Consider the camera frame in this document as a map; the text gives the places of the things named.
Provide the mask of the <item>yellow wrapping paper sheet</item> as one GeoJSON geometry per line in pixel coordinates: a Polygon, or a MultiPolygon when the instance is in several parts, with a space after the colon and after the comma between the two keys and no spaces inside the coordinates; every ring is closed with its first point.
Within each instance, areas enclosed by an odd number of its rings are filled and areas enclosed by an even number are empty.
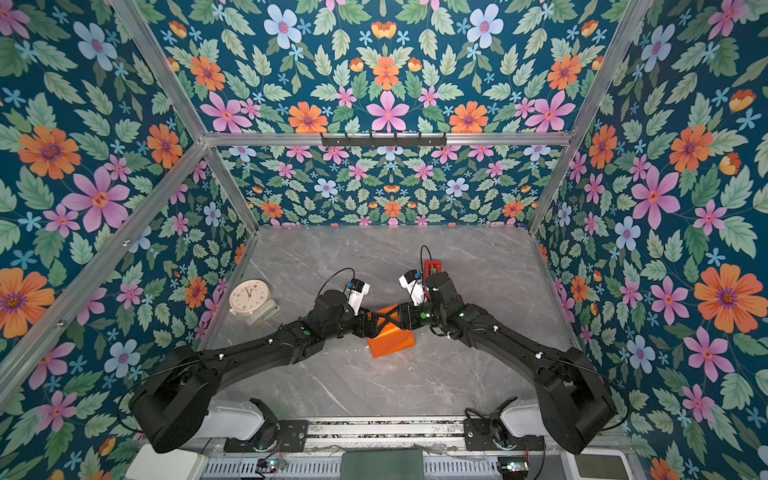
{"type": "Polygon", "coordinates": [[[383,358],[415,346],[412,330],[403,327],[402,320],[408,320],[408,309],[393,305],[368,313],[365,335],[374,358],[383,358]]]}

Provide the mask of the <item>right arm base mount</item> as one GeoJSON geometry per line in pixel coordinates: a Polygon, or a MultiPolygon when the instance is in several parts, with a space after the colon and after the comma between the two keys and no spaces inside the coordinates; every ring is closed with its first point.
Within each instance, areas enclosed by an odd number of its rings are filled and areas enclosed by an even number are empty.
{"type": "Polygon", "coordinates": [[[523,436],[505,427],[500,410],[481,413],[466,408],[464,415],[464,441],[468,451],[543,452],[546,449],[543,436],[523,436]]]}

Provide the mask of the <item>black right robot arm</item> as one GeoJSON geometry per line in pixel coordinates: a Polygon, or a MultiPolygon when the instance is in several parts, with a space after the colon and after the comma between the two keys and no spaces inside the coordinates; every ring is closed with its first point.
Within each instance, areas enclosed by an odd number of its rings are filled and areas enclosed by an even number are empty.
{"type": "Polygon", "coordinates": [[[545,434],[569,453],[581,453],[618,413],[607,381],[581,350],[548,347],[512,330],[465,302],[446,272],[409,270],[399,283],[410,297],[401,328],[437,328],[515,370],[535,389],[545,434]]]}

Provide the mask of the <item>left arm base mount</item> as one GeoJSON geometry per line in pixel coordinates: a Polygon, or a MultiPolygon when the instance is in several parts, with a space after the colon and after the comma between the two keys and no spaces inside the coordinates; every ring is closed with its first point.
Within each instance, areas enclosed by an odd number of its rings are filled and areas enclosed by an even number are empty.
{"type": "Polygon", "coordinates": [[[260,399],[251,398],[246,410],[256,413],[258,429],[244,439],[227,438],[223,447],[226,453],[300,453],[308,439],[308,420],[279,419],[260,399]]]}

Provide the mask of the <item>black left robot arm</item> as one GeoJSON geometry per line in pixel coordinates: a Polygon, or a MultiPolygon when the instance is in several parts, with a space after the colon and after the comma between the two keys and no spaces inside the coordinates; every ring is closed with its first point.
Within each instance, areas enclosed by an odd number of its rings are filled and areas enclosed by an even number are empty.
{"type": "Polygon", "coordinates": [[[318,294],[307,315],[265,337],[220,349],[174,349],[131,399],[131,414],[156,452],[181,447],[203,426],[219,391],[302,362],[330,339],[370,333],[368,311],[361,307],[369,290],[369,284],[353,279],[345,290],[318,294]]]}

